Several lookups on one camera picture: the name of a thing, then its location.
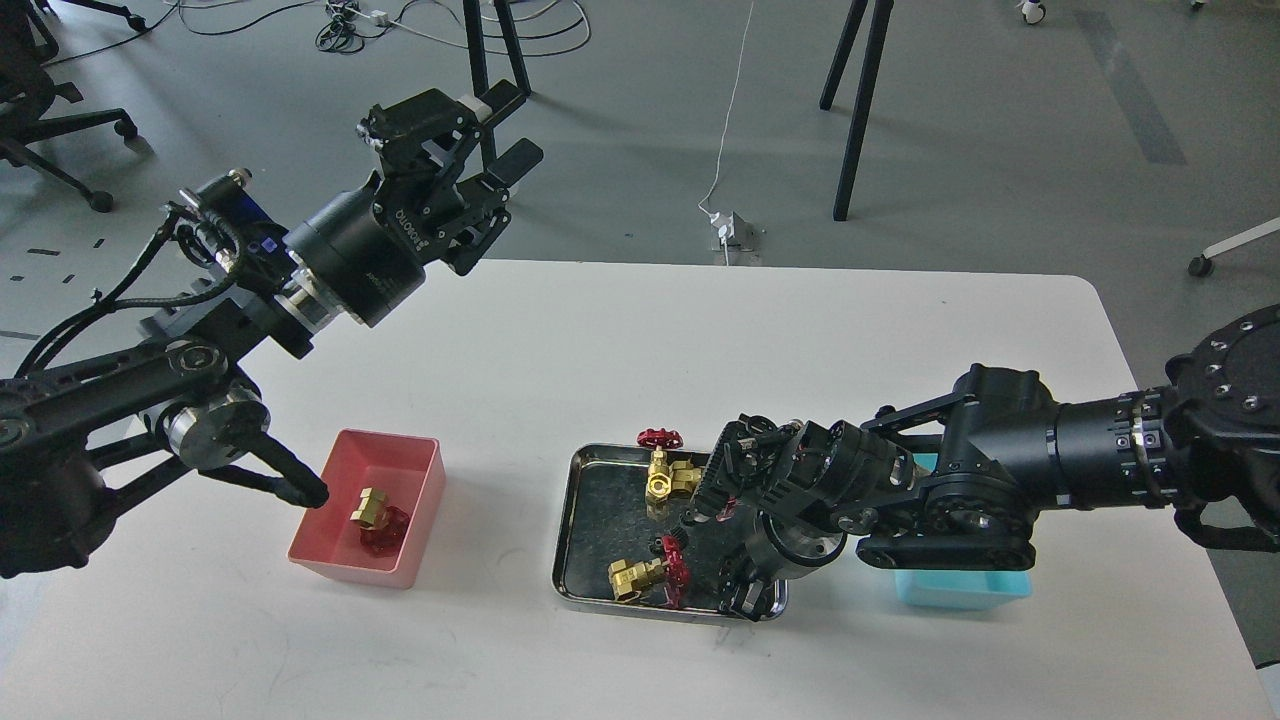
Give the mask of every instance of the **stainless steel tray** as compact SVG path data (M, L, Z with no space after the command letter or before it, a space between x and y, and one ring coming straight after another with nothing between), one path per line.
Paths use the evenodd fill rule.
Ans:
M668 451L671 460L692 460L707 465L705 452ZM644 486L649 474L649 450L622 445L588 445L573 454L564 491L556 543L552 583L566 600L584 610L644 615L668 620L717 620L739 616L721 612L716 585L721 559L737 544L737 533L700 533L685 551L692 583L686 591L685 607L666 607L662 585L632 603L613 600L607 568L614 560L649 560L649 541L669 529L671 520L657 523L645 514ZM730 523L742 521L733 518ZM786 580L773 588L774 603L764 618L771 620L786 610Z

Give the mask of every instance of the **office chair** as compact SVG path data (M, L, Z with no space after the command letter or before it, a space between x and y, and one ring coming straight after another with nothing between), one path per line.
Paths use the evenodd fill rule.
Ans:
M55 85L40 67L41 59L58 53L58 44L35 9L26 3L23 6L31 22L29 27L20 28L26 33L13 23L6 23L9 28L0 28L0 158L14 167L29 165L58 178L74 187L88 201L90 208L108 213L114 204L109 192L90 190L27 145L106 123L114 123L115 133L128 141L138 136L138 128L122 108L41 119L56 97L68 102L79 102L84 97L69 82ZM31 27L44 38L44 45L36 45Z

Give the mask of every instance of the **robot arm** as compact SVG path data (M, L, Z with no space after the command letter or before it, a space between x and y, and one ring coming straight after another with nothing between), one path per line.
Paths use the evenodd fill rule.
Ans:
M0 380L0 577L79 568L115 520L183 474L271 492L293 505L328 500L319 477L268 433L270 414L237 363L270 337L296 357L339 313L374 325L422 284L440 260L467 274L508 224L512 186L541 160L527 140L460 181L467 155L524 102L503 81L454 101L429 90L383 109L357 132L380 172L340 193L293 231L274 223L232 170L170 205L122 283L61 323ZM210 278L189 295L120 300L168 242ZM76 334L128 307L159 311L131 348L46 369ZM138 415L146 432L88 448L88 434ZM100 471L165 451L166 459L120 488ZM255 455L279 473L232 465Z
M1280 305L1170 360L1170 384L1110 400L1060 404L1034 372L973 365L951 393L882 407L861 427L744 415L726 425L681 524L696 544L726 505L754 512L721 578L726 609L751 619L773 580L831 562L847 534L865 536L856 553L877 568L1024 570L1042 511L1172 505L1204 547L1277 552L1277 357ZM906 433L931 421L943 432ZM1201 521L1228 497L1254 527Z

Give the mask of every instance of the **red valve handle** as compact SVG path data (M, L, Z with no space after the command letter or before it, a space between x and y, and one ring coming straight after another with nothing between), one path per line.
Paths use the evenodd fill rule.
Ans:
M667 428L659 428L655 430L649 428L636 436L636 445L640 447L648 447L649 450L658 447L663 450L677 450L685 446L685 441L676 430L668 430Z

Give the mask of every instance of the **cable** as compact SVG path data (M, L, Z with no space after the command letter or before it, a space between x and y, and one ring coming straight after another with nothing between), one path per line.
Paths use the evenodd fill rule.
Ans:
M582 4L579 3L577 0L570 0L570 1L573 3L573 8L577 9L577 14L579 14L579 20L576 23L573 23L572 27L577 27L580 24L585 24L586 26L586 36L582 38L582 41L579 42L577 45L572 46L572 47L566 47L564 50L554 50L554 51L550 51L550 53L524 53L522 55L525 58L554 58L557 55L567 55L570 53L573 53L575 50L582 49L588 42L591 41L591 20L590 20L590 18L586 17L586 10L582 9ZM364 13L360 13L358 10L357 10L356 14L362 15L365 18L369 17L369 15L365 15ZM401 23L399 20L390 20L390 24L393 24L393 26L403 29L404 32L407 32L410 35L416 35L416 36L424 37L426 40L434 40L435 42L440 42L440 44L448 45L449 47L458 47L458 49L462 49L462 50L467 49L467 46L465 44L453 42L452 40L445 40L443 37L436 37L434 35L429 35L429 33L425 33L422 31L413 29L413 28L411 28L411 27ZM552 36L554 36L554 35L562 35L562 33L561 32L552 33ZM489 50L488 47L485 49L485 53L488 53L490 55L507 55L506 50Z
M719 163L721 158L724 156L724 138L728 137L728 115L733 111L733 99L737 97L737 81L742 78L742 56L746 54L746 31L751 29L751 13L754 12L755 0L751 0L751 8L746 12L746 27L742 28L742 46L737 50L737 73L733 76L733 91L728 95L728 109L724 110L724 131L721 132L721 149L716 152L716 177L712 179L712 186L707 188L707 195L698 201L698 209L707 213L708 218L714 218L714 215L705 208L704 204L712 199L712 193L716 192L716 186L719 184Z
M160 23L168 20L169 15L172 15L173 12L177 10L177 9L178 9L177 5L173 6L173 8L169 8L165 12L164 15L160 15L160 19L156 20L155 24L152 24L150 27L142 28L141 31L138 31L137 35L131 35L129 37L125 37L124 40L122 40L119 42L113 42L110 45L105 45L102 47L99 47L97 50L90 50L88 53L81 53L79 55L72 55L70 58L63 58L61 60L54 60L51 63L45 63L45 67L46 68L51 68L54 65L61 65L63 63L70 63L72 60L79 60L81 58L88 58L90 55L97 55L99 53L105 53L108 50L113 50L113 49L119 47L119 46L122 46L122 45L124 45L127 42L133 42L134 40L142 37L143 35L150 35L151 31L154 31L155 28L160 27Z
M559 4L561 4L561 0L552 0L550 3L548 3L548 4L547 4L547 5L544 6L544 8L541 8L540 10L534 10L532 13L530 13L530 14L527 14L527 15L522 17L522 18L512 18L512 19L513 19L515 22L517 22L517 23L522 23L522 22L525 22L525 20L531 20L531 19L534 19L534 18L540 18L540 17L543 17L543 14L545 14L545 13L547 13L547 10L550 10L552 8L554 8L556 5L559 5ZM492 22L492 23L497 23L497 22L499 22L499 20L498 20L498 18L490 18L490 17L488 17L488 15L480 15L480 17L481 17L481 18L484 18L484 19L486 19L486 20L489 20L489 22Z
M115 313L116 310L128 310L131 307L182 307L187 305L196 305L206 300L211 300L223 292L227 292L234 283L237 277L244 268L243 259L247 254L247 243L244 237L221 215L212 210L205 210L204 217L214 227L216 232L220 232L225 238L228 238L234 246L234 256L232 259L230 266L227 269L227 274L218 282L209 286L206 290L197 292L195 295L179 295L175 297L136 297L129 300L118 300L120 295L124 295L142 272L147 269L155 256L164 247L164 243L174 237L174 228L177 227L178 219L182 217L182 210L170 205L169 214L165 217L164 222L156 228L155 234L147 241L147 245L138 254L137 260L124 274L124 278L106 295L96 299L93 305L90 305L84 310L76 313L70 318L67 318L59 323L54 329L45 333L36 345L27 352L22 363L18 365L18 372L14 377L23 377L31 372L44 370L52 363L54 357L58 356L77 336L90 328L93 323L101 320L102 318Z
M87 323L84 323L83 327L76 329L72 333L70 338L74 338L77 334L83 332L84 328L95 323L100 316L109 314L110 310L108 310L108 307L110 306L110 304L114 302L116 297L124 295L124 291L129 290L129 287L138 279L142 272L146 270L148 265L151 265L151 261L155 260L155 256L160 252L160 249L164 247L164 243L168 242L170 237L173 237L173 231L178 224L179 217L180 211L175 206L169 206L169 213L165 215L164 222L160 223L160 227L156 228L156 232L151 236L151 240L148 240L147 243L142 247L142 252L138 254L137 259L133 261L133 265L131 265L129 270L124 273L123 278L120 278L120 282L118 282L115 287L111 288L111 291L108 292L105 296L95 299L93 305L90 305L88 307L81 310L79 313L76 313L70 318L67 318L65 320L55 325L51 331L45 333L40 340L37 340L36 345L32 346L32 348L27 352L27 356L23 357L22 363L18 364L18 370L17 373L14 373L14 377L20 378L27 373L29 373L31 370L45 369L45 366L49 365L49 360L52 360L52 356L45 360L44 364L40 363L41 359L40 356L45 354L46 348L50 345L61 341L64 333L72 332L72 328L76 328L81 323L84 323L86 319L92 318ZM67 338L63 342L63 346L65 346L67 342L70 342L70 338Z
M390 28L384 27L378 35L360 35L352 18L356 17L357 0L328 0L324 12L329 23L316 33L316 50L338 55L355 55L365 49L366 40L376 40Z
M220 36L224 36L224 35L234 35L237 32L246 31L246 29L256 26L257 23L265 20L266 18L270 18L271 15L278 15L278 14L285 12L285 10L292 10L294 8L302 8L303 5L315 5L319 0L305 0L303 3L294 3L292 5L285 5L283 8L276 8L275 10L271 10L270 13L266 13L265 15L261 15L256 20L244 23L244 24L242 24L239 27L234 27L234 28L230 28L230 29L219 29L219 31L214 31L214 32L202 31L202 29L195 29L193 27L191 27L189 24L187 24L187 15L183 13L183 10L187 8L187 3L186 3L186 0L177 0L177 1L178 1L178 5L177 5L178 19L182 20L182 27L187 28L187 31L191 32L192 35L200 35L200 36L204 36L204 37L220 37Z
M227 5L239 5L241 3L248 3L248 0L223 0L221 3L214 3L211 5L187 5L188 10L212 10L214 8L225 8ZM165 5L177 8L182 3L173 3L172 0L164 0Z

